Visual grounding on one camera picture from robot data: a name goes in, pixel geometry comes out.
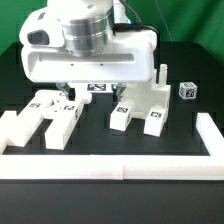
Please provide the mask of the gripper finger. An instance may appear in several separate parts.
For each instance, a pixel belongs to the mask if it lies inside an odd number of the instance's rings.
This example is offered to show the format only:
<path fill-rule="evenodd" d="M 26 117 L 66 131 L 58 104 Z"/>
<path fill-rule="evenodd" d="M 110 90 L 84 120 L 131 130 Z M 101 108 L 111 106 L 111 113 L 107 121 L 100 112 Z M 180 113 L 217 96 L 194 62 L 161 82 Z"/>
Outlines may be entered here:
<path fill-rule="evenodd" d="M 125 88 L 126 88 L 125 83 L 117 83 L 115 85 L 115 95 L 116 95 L 118 102 L 121 101 L 121 98 L 123 97 L 123 92 L 124 92 Z"/>
<path fill-rule="evenodd" d="M 56 87 L 65 95 L 67 100 L 75 100 L 75 89 L 71 88 L 68 83 L 57 83 Z"/>

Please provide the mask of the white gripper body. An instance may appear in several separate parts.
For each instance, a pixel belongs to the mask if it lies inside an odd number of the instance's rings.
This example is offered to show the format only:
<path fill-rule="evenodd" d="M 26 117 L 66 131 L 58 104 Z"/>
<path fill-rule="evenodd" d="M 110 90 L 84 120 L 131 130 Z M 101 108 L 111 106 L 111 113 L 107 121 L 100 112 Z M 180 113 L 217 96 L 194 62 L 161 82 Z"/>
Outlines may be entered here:
<path fill-rule="evenodd" d="M 26 76 L 34 82 L 147 82 L 157 34 L 115 32 L 111 6 L 47 6 L 20 31 Z"/>

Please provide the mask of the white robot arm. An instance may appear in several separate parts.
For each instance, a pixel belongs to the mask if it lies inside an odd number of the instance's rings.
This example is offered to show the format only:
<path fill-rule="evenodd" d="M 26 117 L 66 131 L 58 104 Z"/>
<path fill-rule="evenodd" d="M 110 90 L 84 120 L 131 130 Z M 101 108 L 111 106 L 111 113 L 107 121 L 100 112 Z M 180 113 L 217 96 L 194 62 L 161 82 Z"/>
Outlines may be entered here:
<path fill-rule="evenodd" d="M 55 83 L 143 83 L 154 76 L 157 33 L 114 22 L 113 0 L 48 0 L 32 12 L 19 38 L 25 75 Z"/>

